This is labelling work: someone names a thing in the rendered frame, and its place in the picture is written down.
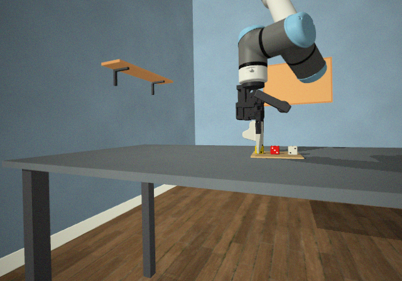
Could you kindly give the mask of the tan flat mat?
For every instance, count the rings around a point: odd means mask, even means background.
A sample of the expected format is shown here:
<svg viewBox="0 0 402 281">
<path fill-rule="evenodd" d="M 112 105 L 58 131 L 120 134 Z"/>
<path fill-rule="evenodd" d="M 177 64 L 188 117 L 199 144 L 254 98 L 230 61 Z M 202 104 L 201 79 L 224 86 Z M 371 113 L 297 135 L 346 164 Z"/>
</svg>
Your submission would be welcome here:
<svg viewBox="0 0 402 281">
<path fill-rule="evenodd" d="M 304 159 L 299 153 L 297 155 L 289 155 L 288 152 L 280 152 L 279 155 L 271 154 L 271 152 L 264 152 L 263 154 L 255 154 L 255 151 L 251 155 L 251 158 L 291 158 L 291 159 Z"/>
</svg>

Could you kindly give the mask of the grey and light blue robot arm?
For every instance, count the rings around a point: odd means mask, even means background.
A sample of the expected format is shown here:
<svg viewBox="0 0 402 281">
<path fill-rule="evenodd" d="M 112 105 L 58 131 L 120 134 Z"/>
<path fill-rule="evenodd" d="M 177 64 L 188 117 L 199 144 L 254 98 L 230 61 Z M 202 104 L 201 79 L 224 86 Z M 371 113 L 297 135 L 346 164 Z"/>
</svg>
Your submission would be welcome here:
<svg viewBox="0 0 402 281">
<path fill-rule="evenodd" d="M 302 83 L 312 83 L 327 71 L 326 61 L 318 50 L 313 20 L 306 12 L 297 13 L 290 0 L 262 0 L 274 23 L 253 25 L 239 34 L 239 83 L 268 81 L 268 59 L 281 55 Z M 257 90 L 254 97 L 289 112 L 291 105 Z"/>
</svg>

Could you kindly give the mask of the white die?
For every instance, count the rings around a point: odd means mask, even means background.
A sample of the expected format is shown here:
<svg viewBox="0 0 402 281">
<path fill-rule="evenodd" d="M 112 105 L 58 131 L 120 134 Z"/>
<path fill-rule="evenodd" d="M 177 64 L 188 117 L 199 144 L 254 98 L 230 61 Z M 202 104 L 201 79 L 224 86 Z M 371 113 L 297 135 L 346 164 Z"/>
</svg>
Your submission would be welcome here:
<svg viewBox="0 0 402 281">
<path fill-rule="evenodd" d="M 297 155 L 297 146 L 288 146 L 288 154 L 289 155 Z"/>
</svg>

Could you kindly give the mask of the red die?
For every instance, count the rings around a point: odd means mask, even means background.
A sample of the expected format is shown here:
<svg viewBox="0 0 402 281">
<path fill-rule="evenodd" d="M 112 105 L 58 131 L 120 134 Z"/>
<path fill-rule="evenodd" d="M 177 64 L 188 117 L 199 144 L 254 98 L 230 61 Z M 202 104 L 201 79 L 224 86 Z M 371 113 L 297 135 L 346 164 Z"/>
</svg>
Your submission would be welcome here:
<svg viewBox="0 0 402 281">
<path fill-rule="evenodd" d="M 280 154 L 280 146 L 271 146 L 271 154 L 279 155 Z"/>
</svg>

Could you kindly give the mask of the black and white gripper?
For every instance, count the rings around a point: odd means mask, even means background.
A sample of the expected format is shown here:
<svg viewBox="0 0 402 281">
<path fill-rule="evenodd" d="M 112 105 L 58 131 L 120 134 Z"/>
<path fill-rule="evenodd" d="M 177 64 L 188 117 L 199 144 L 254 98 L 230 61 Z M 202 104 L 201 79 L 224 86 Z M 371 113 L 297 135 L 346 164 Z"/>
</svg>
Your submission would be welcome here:
<svg viewBox="0 0 402 281">
<path fill-rule="evenodd" d="M 260 152 L 264 138 L 264 101 L 254 97 L 258 89 L 264 88 L 264 82 L 253 81 L 237 85 L 238 102 L 236 103 L 236 119 L 251 121 L 249 129 L 242 133 L 243 138 L 256 141 L 257 153 Z M 252 91 L 252 92 L 251 92 Z M 256 124 L 256 125 L 255 125 Z"/>
</svg>

